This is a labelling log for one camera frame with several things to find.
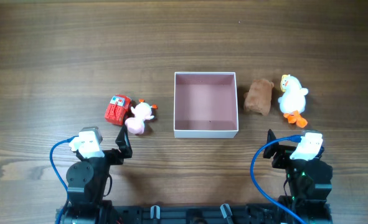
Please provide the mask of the red toy fire truck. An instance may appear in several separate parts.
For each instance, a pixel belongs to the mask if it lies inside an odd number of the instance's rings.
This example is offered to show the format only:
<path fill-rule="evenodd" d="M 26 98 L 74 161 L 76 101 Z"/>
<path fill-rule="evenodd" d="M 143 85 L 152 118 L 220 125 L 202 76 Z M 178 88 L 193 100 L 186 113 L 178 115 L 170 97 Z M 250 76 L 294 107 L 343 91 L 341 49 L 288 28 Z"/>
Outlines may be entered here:
<path fill-rule="evenodd" d="M 111 124 L 122 126 L 124 125 L 130 106 L 130 97 L 125 95 L 114 95 L 108 104 L 104 118 Z"/>

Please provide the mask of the pink plush pig toy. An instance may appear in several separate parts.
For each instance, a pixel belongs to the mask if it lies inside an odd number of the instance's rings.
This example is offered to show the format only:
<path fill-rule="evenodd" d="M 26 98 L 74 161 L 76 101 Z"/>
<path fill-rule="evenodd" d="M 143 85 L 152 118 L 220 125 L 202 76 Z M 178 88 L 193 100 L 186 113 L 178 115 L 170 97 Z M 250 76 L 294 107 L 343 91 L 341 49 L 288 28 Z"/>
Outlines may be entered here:
<path fill-rule="evenodd" d="M 145 130 L 145 121 L 154 119 L 153 109 L 157 109 L 157 105 L 150 105 L 143 99 L 139 99 L 139 104 L 131 107 L 133 117 L 127 118 L 125 126 L 131 134 L 143 134 Z"/>

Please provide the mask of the brown plush bear toy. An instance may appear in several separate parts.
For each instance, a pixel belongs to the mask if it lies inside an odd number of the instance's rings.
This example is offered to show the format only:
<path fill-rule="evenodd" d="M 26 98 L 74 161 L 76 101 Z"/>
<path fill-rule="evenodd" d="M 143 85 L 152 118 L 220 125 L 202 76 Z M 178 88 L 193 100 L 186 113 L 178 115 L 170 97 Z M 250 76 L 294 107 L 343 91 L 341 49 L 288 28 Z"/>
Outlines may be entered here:
<path fill-rule="evenodd" d="M 245 98 L 243 108 L 245 112 L 256 112 L 267 116 L 271 108 L 271 98 L 274 83 L 266 79 L 256 79 L 250 85 Z"/>

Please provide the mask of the white plush duck toy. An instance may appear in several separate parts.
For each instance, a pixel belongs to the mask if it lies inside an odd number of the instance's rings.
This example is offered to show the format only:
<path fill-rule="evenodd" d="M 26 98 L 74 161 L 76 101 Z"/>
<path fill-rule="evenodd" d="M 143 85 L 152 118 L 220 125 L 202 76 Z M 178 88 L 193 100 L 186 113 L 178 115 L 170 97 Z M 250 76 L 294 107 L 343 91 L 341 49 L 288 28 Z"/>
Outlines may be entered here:
<path fill-rule="evenodd" d="M 305 128 L 308 122 L 301 113 L 305 110 L 308 89 L 303 88 L 300 81 L 290 74 L 282 75 L 280 88 L 283 95 L 279 97 L 278 103 L 284 118 L 290 124 Z"/>

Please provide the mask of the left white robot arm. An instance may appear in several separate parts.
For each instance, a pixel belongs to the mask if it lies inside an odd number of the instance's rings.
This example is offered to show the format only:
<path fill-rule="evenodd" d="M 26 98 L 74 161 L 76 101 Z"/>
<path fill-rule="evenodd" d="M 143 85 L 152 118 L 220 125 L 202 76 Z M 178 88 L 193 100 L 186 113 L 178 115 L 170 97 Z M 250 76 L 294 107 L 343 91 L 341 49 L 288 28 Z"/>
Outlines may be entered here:
<path fill-rule="evenodd" d="M 66 173 L 67 201 L 56 216 L 56 223 L 123 222 L 112 202 L 103 198 L 108 195 L 105 188 L 113 183 L 110 167 L 122 165 L 132 157 L 127 127 L 121 127 L 116 149 L 100 149 L 102 141 L 96 126 L 83 128 L 78 136 L 67 140 L 79 161 Z"/>

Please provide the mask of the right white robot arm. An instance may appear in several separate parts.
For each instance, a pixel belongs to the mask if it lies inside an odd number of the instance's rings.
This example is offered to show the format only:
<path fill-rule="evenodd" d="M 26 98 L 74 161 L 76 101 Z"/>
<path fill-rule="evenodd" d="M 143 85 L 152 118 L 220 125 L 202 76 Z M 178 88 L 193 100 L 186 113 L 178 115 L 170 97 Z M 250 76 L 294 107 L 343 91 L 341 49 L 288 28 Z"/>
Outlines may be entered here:
<path fill-rule="evenodd" d="M 278 203 L 296 214 L 305 223 L 332 223 L 327 197 L 332 190 L 333 168 L 321 160 L 324 152 L 322 134 L 305 131 L 293 138 L 277 138 L 267 132 L 263 158 L 272 158 L 271 166 L 286 172 L 284 185 L 290 194 Z"/>

